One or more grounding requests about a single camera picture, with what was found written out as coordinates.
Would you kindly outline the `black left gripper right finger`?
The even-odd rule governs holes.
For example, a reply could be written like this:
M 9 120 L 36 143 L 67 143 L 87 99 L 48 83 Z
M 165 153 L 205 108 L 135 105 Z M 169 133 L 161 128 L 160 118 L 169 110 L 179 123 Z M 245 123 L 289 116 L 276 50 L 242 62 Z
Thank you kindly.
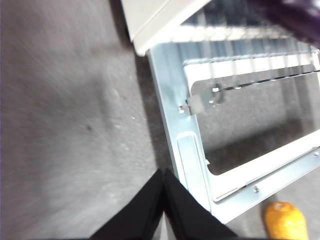
M 178 240 L 238 240 L 227 226 L 203 208 L 170 170 L 164 172 L 164 211 Z

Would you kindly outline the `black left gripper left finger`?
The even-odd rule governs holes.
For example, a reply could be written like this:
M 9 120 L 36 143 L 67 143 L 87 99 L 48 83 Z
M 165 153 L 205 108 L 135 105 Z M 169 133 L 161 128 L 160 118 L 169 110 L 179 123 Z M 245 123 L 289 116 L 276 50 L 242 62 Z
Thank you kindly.
M 163 173 L 158 169 L 133 199 L 91 240 L 151 240 L 163 214 Z

